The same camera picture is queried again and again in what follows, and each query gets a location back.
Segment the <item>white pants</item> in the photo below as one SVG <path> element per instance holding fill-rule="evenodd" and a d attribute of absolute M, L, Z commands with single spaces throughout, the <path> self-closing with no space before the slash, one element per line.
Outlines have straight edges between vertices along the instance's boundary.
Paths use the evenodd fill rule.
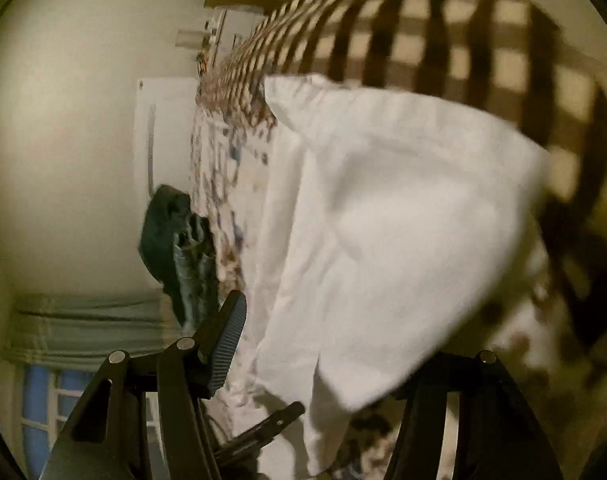
<path fill-rule="evenodd" d="M 395 390 L 524 275 L 550 155 L 433 96 L 271 76 L 276 127 L 236 382 L 244 425 L 303 416 L 262 454 L 319 474 L 353 414 Z"/>

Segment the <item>green window curtain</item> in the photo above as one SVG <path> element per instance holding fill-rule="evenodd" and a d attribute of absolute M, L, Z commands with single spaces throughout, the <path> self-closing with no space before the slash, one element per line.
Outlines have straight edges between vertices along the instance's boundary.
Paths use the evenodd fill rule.
<path fill-rule="evenodd" d="M 0 355 L 21 365 L 94 372 L 108 354 L 159 352 L 181 336 L 171 300 L 159 290 L 116 296 L 19 296 Z"/>

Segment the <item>folded dark green jeans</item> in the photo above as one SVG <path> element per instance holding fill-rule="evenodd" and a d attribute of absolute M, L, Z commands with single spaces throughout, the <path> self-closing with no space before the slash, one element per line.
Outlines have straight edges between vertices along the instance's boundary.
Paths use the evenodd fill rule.
<path fill-rule="evenodd" d="M 218 275 L 210 222 L 192 211 L 190 197 L 162 184 L 148 204 L 140 258 L 169 296 L 177 322 L 192 333 L 218 311 Z"/>

